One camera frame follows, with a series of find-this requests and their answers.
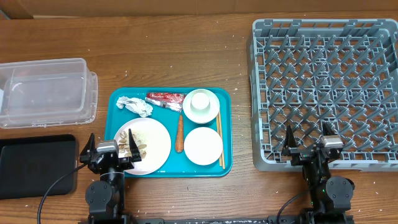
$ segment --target small white bowl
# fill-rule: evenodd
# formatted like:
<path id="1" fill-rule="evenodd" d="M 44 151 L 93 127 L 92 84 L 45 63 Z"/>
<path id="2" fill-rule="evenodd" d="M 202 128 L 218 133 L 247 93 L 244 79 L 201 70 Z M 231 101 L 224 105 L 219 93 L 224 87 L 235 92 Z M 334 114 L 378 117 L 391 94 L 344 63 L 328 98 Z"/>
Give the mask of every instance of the small white bowl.
<path id="1" fill-rule="evenodd" d="M 218 115 L 220 101 L 212 91 L 197 89 L 185 97 L 182 108 L 188 119 L 197 124 L 206 124 Z"/>
<path id="2" fill-rule="evenodd" d="M 211 128 L 195 128 L 184 140 L 184 151 L 193 163 L 201 166 L 210 165 L 220 158 L 223 141 Z"/>

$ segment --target candy wrapper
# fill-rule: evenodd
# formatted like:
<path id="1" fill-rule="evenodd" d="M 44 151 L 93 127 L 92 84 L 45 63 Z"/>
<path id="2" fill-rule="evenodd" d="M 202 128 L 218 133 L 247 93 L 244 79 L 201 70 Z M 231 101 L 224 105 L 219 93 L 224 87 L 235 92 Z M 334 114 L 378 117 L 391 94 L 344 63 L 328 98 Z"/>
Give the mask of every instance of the candy wrapper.
<path id="1" fill-rule="evenodd" d="M 145 101 L 181 113 L 185 96 L 182 93 L 147 93 Z"/>
<path id="2" fill-rule="evenodd" d="M 138 98 L 128 98 L 126 96 L 119 97 L 118 101 L 116 102 L 116 106 L 119 109 L 126 108 L 138 114 L 141 118 L 148 117 L 152 114 L 153 107 L 147 104 L 144 100 Z"/>

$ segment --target wooden table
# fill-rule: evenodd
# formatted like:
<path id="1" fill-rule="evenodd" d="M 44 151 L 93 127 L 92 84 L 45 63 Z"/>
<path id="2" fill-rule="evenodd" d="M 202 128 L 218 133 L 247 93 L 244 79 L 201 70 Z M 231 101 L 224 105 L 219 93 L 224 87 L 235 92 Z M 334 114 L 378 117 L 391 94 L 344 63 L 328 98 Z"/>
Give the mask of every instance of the wooden table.
<path id="1" fill-rule="evenodd" d="M 108 99 L 124 86 L 217 86 L 229 92 L 233 110 L 231 172 L 222 178 L 129 179 L 126 208 L 139 218 L 238 218 L 276 215 L 307 188 L 301 173 L 259 172 L 252 163 L 251 97 L 246 39 L 255 19 L 393 18 L 397 11 L 303 12 L 221 16 L 110 17 L 0 21 L 0 63 L 82 57 L 98 75 L 98 112 L 91 124 L 0 130 L 1 138 L 63 134 L 70 130 L 80 150 L 91 132 L 104 135 Z M 356 223 L 397 223 L 398 172 L 333 171 L 356 184 Z M 74 193 L 49 197 L 42 223 L 76 223 L 88 215 L 85 190 L 98 180 L 84 168 Z M 0 223 L 35 223 L 41 198 L 2 200 Z M 308 197 L 284 214 L 309 207 Z"/>

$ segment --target carrot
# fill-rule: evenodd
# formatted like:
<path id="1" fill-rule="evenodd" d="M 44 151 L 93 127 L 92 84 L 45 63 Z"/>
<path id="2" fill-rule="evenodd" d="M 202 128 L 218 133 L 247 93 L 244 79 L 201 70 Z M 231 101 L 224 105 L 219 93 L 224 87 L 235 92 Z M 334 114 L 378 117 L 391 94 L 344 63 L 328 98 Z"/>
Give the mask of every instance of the carrot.
<path id="1" fill-rule="evenodd" d="M 178 120 L 178 131 L 177 138 L 175 140 L 175 150 L 177 152 L 182 152 L 184 150 L 184 122 L 182 120 L 182 114 L 180 114 L 180 119 Z"/>

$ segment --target cardboard box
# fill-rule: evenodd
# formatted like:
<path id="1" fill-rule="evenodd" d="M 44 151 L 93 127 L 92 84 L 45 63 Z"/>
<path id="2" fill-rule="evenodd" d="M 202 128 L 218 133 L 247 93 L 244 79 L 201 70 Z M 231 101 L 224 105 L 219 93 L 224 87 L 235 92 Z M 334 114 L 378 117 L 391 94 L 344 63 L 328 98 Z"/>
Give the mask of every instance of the cardboard box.
<path id="1" fill-rule="evenodd" d="M 2 12 L 0 12 L 0 20 L 6 20 L 6 19 L 7 19 L 6 16 Z"/>
<path id="2" fill-rule="evenodd" d="M 398 10 L 397 0 L 0 0 L 13 19 Z"/>

